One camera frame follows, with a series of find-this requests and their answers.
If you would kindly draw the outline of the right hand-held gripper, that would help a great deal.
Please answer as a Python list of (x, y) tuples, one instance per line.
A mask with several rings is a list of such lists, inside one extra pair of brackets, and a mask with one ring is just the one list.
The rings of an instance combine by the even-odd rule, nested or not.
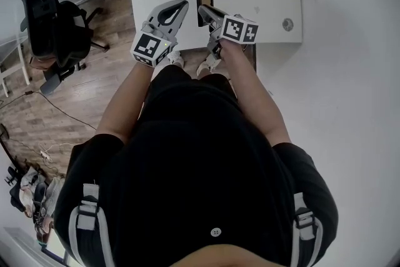
[(246, 46), (256, 43), (258, 23), (241, 16), (229, 16), (228, 13), (207, 4), (200, 5), (197, 11), (203, 25), (210, 27), (211, 32), (207, 48), (214, 58), (220, 58), (221, 39)]

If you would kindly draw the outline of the person's right white shoe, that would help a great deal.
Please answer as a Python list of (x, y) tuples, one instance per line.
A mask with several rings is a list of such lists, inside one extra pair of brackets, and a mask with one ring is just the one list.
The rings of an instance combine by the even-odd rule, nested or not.
[(197, 68), (196, 75), (199, 78), (201, 73), (206, 70), (211, 73), (221, 62), (221, 59), (216, 59), (212, 54), (210, 54)]

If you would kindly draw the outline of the person's right forearm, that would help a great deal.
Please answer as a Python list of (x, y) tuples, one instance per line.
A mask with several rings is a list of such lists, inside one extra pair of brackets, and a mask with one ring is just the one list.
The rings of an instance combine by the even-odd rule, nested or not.
[(283, 116), (245, 57), (241, 45), (227, 39), (220, 40), (220, 44), (221, 57), (243, 113), (265, 135), (271, 146), (289, 143), (291, 140)]

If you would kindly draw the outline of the person's black shirt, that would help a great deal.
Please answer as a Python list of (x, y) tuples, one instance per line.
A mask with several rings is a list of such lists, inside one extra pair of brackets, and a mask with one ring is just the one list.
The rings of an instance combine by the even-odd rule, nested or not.
[(106, 267), (98, 212), (115, 267), (170, 267), (217, 244), (283, 266), (298, 253), (307, 267), (338, 228), (333, 197), (303, 149), (271, 146), (233, 93), (175, 66), (152, 82), (128, 142), (99, 134), (72, 150), (54, 227), (86, 267)]

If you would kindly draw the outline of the person's white shoe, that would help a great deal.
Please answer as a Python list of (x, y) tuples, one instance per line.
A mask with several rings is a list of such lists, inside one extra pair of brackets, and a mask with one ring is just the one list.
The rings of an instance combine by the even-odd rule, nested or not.
[(184, 60), (179, 51), (173, 51), (173, 52), (169, 53), (167, 55), (167, 58), (168, 58), (170, 64), (178, 66), (181, 69), (184, 68)]
[(211, 73), (221, 62), (221, 59), (216, 59), (212, 54), (210, 54), (197, 68), (196, 75), (199, 78), (201, 73), (206, 70)]

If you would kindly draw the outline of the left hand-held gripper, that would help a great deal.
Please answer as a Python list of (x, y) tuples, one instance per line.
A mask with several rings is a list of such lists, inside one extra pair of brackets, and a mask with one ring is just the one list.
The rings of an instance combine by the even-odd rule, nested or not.
[(131, 46), (133, 58), (155, 68), (178, 44), (176, 34), (189, 9), (187, 0), (172, 0), (156, 6)]

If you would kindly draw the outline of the person's left forearm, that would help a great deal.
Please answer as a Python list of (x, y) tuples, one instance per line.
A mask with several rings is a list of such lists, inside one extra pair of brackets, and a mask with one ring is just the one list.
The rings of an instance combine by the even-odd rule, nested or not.
[(106, 107), (96, 134), (109, 134), (128, 142), (139, 118), (154, 68), (137, 63)]

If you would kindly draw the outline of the black office chair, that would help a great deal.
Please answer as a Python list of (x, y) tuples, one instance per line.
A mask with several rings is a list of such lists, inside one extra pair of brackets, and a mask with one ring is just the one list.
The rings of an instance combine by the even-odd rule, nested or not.
[(45, 83), (42, 94), (51, 94), (75, 70), (86, 68), (83, 59), (91, 48), (104, 52), (109, 45), (102, 46), (93, 41), (94, 31), (89, 27), (92, 19), (103, 13), (96, 8), (90, 15), (71, 1), (21, 0), (25, 18), (21, 31), (27, 31), (32, 60), (43, 68)]

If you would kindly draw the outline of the person's left white shoe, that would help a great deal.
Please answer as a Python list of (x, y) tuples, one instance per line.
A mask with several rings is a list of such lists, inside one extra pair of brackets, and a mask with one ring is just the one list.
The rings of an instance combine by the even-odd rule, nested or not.
[(184, 68), (184, 60), (179, 51), (173, 51), (173, 52), (169, 53), (167, 55), (167, 58), (168, 58), (170, 64), (178, 66), (181, 69)]

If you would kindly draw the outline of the pile of bags and clothes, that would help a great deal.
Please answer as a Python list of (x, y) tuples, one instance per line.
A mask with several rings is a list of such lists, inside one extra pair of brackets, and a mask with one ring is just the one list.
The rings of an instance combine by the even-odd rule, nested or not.
[(65, 177), (55, 177), (47, 183), (45, 177), (33, 167), (26, 173), (11, 166), (7, 171), (9, 177), (5, 181), (11, 186), (11, 205), (32, 219), (36, 239), (45, 247), (54, 228), (54, 211)]

